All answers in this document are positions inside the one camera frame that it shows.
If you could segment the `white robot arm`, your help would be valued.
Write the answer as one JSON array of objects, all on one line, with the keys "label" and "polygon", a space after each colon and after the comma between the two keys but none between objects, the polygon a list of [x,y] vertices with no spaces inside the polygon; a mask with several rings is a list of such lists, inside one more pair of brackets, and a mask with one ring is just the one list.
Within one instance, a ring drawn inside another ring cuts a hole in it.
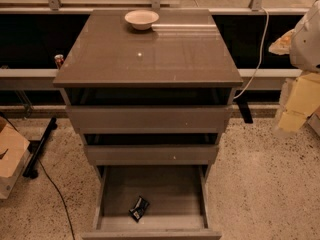
[{"label": "white robot arm", "polygon": [[297,132],[320,107],[320,0],[289,30],[273,42],[269,52],[288,54],[290,63],[301,70],[295,80],[282,87],[276,129]]}]

